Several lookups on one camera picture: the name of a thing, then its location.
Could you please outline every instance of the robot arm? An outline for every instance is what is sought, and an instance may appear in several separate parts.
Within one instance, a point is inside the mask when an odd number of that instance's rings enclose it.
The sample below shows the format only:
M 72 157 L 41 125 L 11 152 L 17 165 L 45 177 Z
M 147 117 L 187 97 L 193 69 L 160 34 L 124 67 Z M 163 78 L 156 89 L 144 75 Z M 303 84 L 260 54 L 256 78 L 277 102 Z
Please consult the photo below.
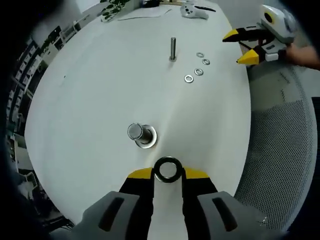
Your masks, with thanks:
M 281 236 L 260 226 L 252 209 L 228 193 L 218 192 L 205 172 L 183 168 L 175 158 L 160 160 L 161 164 L 174 160 L 181 166 L 177 168 L 177 176 L 182 179 L 182 213 L 189 240 L 255 240 Z M 161 166 L 157 163 L 155 168 L 134 171 L 119 192 L 109 192 L 89 207 L 68 235 L 69 239 L 146 240 L 153 214 L 154 176 L 158 177 L 157 169 Z
M 236 62 L 257 65 L 263 61 L 271 62 L 284 58 L 287 45 L 294 42 L 297 30 L 294 17 L 286 10 L 262 5 L 261 22 L 254 26 L 230 31 L 223 42 L 256 41 L 264 42 L 245 53 Z

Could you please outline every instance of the gray mesh fabric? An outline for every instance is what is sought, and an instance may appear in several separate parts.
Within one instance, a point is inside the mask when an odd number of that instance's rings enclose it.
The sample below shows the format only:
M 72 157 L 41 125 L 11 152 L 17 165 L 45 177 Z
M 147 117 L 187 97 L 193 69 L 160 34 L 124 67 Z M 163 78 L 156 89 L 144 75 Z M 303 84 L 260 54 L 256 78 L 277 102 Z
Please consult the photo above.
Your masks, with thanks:
M 266 214 L 269 229 L 288 229 L 315 169 L 315 112 L 301 87 L 300 70 L 266 62 L 249 71 L 251 134 L 235 198 Z

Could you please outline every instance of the white table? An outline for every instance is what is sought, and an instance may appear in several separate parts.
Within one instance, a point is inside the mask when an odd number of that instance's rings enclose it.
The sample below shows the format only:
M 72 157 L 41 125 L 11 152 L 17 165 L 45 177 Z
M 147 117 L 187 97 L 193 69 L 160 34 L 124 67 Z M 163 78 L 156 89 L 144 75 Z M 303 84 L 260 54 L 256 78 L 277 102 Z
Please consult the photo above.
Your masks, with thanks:
M 46 70 L 30 106 L 25 140 L 34 170 L 56 207 L 74 223 L 118 191 L 129 173 L 164 156 L 208 173 L 234 195 L 248 150 L 251 103 L 237 43 L 218 5 L 209 19 L 183 18 L 173 6 L 158 18 L 102 23 L 77 33 Z M 170 39 L 176 37 L 176 62 Z M 211 64 L 204 65 L 197 52 Z M 194 74 L 195 68 L 204 71 Z M 194 77 L 193 83 L 184 81 Z M 152 125 L 156 146 L 141 149 L 131 123 Z M 155 181 L 150 239 L 187 239 L 181 182 Z

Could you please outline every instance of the person's hand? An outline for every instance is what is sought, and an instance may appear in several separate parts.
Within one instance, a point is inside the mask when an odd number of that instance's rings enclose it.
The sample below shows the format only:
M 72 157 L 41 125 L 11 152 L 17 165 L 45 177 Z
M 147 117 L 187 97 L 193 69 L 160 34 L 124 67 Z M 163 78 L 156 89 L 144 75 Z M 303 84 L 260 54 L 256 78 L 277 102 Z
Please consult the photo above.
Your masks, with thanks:
M 285 58 L 291 64 L 320 70 L 320 58 L 312 46 L 299 48 L 292 43 L 286 48 Z

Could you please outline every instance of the white device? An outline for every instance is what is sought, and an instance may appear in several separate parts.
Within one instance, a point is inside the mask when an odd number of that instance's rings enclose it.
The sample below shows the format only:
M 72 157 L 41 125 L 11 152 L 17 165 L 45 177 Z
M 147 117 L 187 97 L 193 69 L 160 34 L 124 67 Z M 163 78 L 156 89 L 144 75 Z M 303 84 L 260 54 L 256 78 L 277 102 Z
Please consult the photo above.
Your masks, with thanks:
M 180 7 L 182 17 L 189 19 L 208 19 L 209 15 L 203 9 L 198 9 L 191 4 L 183 4 Z
M 281 11 L 272 6 L 262 5 L 260 7 L 261 23 L 281 42 L 291 43 L 295 38 L 297 23 L 291 13 Z

